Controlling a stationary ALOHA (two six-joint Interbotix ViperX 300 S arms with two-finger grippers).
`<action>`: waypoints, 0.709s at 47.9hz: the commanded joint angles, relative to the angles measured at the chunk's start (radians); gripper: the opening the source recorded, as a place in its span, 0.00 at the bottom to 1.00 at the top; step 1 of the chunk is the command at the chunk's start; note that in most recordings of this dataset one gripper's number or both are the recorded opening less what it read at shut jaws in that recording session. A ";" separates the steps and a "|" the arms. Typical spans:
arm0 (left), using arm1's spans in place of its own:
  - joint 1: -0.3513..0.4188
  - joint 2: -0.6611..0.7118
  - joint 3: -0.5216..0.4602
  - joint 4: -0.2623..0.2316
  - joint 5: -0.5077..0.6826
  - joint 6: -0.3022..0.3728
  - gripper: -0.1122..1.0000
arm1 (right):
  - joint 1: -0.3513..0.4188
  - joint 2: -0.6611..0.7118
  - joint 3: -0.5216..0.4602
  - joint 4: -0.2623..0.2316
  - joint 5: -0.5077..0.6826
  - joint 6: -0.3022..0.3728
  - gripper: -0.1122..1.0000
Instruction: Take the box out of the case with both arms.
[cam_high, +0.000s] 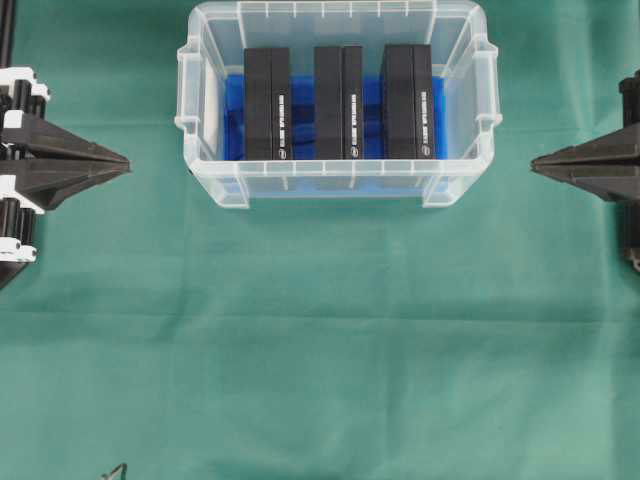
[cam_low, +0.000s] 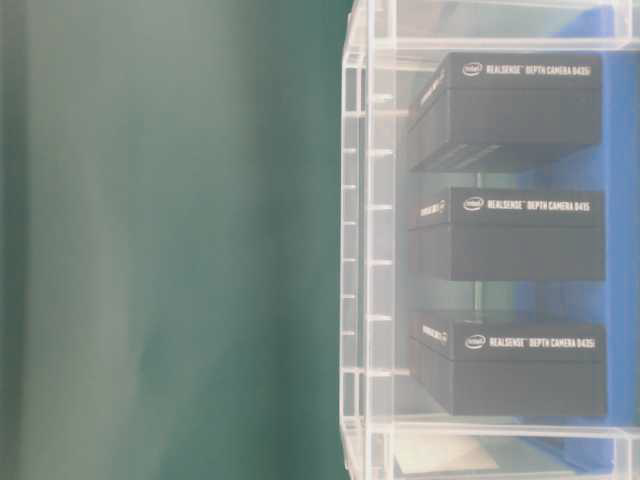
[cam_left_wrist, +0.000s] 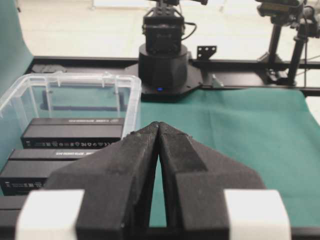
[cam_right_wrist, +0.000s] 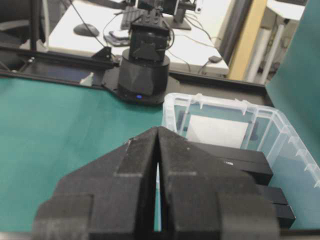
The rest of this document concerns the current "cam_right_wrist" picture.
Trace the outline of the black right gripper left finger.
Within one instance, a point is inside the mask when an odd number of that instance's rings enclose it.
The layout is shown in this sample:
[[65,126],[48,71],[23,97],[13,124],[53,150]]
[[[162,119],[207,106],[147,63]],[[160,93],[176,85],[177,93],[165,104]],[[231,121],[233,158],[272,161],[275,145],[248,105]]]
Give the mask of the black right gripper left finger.
[[63,176],[36,212],[34,240],[145,240],[154,228],[158,129]]

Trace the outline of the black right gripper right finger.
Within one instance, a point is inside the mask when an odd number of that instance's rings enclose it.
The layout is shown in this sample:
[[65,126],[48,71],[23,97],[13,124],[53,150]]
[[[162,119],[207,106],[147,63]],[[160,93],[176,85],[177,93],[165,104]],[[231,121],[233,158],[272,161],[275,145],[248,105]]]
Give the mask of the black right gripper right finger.
[[173,240],[277,240],[275,208],[254,179],[158,128],[161,223]]

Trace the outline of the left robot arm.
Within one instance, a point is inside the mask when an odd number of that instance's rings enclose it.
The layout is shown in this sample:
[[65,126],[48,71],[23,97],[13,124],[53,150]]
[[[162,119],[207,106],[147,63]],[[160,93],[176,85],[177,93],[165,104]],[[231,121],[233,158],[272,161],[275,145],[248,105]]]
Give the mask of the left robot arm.
[[135,19],[129,32],[130,46],[122,53],[118,92],[127,100],[158,104],[168,85],[170,27],[154,8]]

